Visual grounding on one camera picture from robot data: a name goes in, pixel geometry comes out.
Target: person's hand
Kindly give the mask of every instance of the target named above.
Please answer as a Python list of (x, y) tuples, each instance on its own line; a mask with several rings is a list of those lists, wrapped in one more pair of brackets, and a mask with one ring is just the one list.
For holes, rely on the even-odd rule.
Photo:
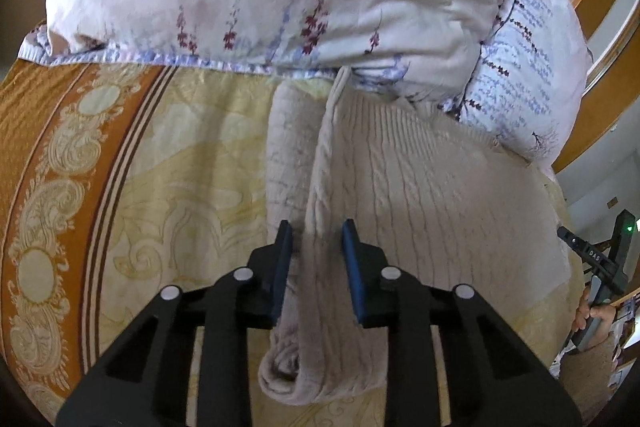
[(601, 306), (589, 308), (588, 299), (590, 291), (591, 286), (587, 286), (587, 288), (584, 289), (584, 292), (582, 292), (580, 304), (578, 304), (575, 311), (574, 321), (571, 324), (571, 330), (575, 333), (576, 331), (583, 330), (587, 327), (587, 319), (589, 317), (598, 317), (602, 319), (598, 325), (596, 333), (587, 343), (587, 349), (591, 349), (591, 347), (595, 347), (607, 340), (613, 320), (616, 318), (616, 309), (610, 304), (602, 304)]

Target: knit fabric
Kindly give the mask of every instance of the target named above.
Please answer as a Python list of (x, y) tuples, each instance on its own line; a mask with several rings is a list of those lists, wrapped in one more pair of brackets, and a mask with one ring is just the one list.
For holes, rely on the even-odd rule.
[[(297, 275), (289, 280), (260, 384), (290, 405), (385, 383), (386, 331), (362, 329), (351, 308), (340, 250), (341, 225), (349, 217), (361, 240), (381, 247), (390, 264), (439, 288), (469, 283), (507, 320), (570, 275), (568, 249), (556, 237), (558, 216), (534, 168), (434, 107), (425, 105), (418, 115), (409, 105), (382, 103), (347, 87), (349, 77), (342, 70), (330, 93), (308, 188), (304, 176), (284, 180), (287, 169), (278, 167), (278, 181), (290, 192), (306, 192), (306, 214), (302, 230), (296, 217), (302, 236)], [(280, 86), (272, 113), (291, 111), (291, 97), (290, 87)], [(312, 116), (300, 114), (301, 126), (313, 125)], [(300, 174), (295, 166), (308, 166), (310, 153), (301, 159), (300, 151), (277, 150), (275, 135), (284, 131), (272, 128), (272, 121), (275, 116), (268, 172), (272, 156), (279, 155)], [(272, 178), (268, 174), (268, 185)], [(295, 184), (300, 179), (302, 186)], [(278, 219), (286, 216), (268, 199), (268, 214), (272, 208)]]
[(562, 357), (560, 383), (580, 409), (582, 421), (588, 425), (609, 401), (607, 386), (613, 373), (616, 340), (610, 334), (606, 341), (583, 353)]

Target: screw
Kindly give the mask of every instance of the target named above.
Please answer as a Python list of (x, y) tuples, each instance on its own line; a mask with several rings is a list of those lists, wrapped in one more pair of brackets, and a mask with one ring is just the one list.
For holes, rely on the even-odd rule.
[(476, 291), (468, 284), (456, 286), (456, 295), (461, 299), (471, 299), (475, 294)]
[(165, 286), (164, 288), (162, 288), (162, 291), (160, 292), (160, 296), (162, 299), (164, 299), (165, 301), (172, 301), (174, 300), (178, 295), (180, 295), (180, 288), (178, 288), (178, 286)]
[(234, 279), (239, 282), (249, 281), (253, 277), (254, 277), (254, 271), (251, 268), (247, 268), (246, 266), (243, 266), (242, 268), (238, 268), (234, 272)]
[(385, 279), (387, 281), (397, 281), (398, 279), (400, 279), (402, 272), (395, 266), (385, 266), (382, 270), (380, 270), (380, 275), (382, 275), (382, 279)]

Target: bedspread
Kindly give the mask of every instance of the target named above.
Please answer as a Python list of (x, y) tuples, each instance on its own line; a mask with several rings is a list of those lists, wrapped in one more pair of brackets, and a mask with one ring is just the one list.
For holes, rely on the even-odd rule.
[[(264, 157), (278, 82), (18, 60), (0, 85), (0, 352), (50, 421), (161, 287), (210, 285), (266, 244)], [(315, 82), (305, 89), (322, 92)], [(559, 187), (541, 183), (565, 211)], [(569, 283), (512, 324), (546, 364), (580, 295), (577, 257), (572, 266)], [(267, 332), (250, 332), (256, 425), (382, 425), (384, 389), (303, 407), (268, 399), (257, 384), (268, 347)], [(196, 387), (194, 371), (190, 425)]]

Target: beige sweater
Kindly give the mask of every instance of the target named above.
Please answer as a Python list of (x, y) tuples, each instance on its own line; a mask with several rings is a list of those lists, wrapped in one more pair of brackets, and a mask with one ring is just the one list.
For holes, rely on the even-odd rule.
[(521, 158), (430, 107), (418, 115), (356, 92), (349, 77), (340, 72), (326, 110), (282, 84), (271, 111), (268, 220), (273, 235), (289, 219), (302, 241), (260, 384), (290, 405), (385, 383), (386, 333), (363, 330), (351, 309), (348, 217), (389, 263), (428, 285), (470, 283), (507, 319), (570, 274), (558, 216)]
[(610, 398), (608, 385), (614, 349), (614, 336), (609, 335), (599, 346), (562, 357), (560, 383), (580, 409), (585, 425), (597, 416)]

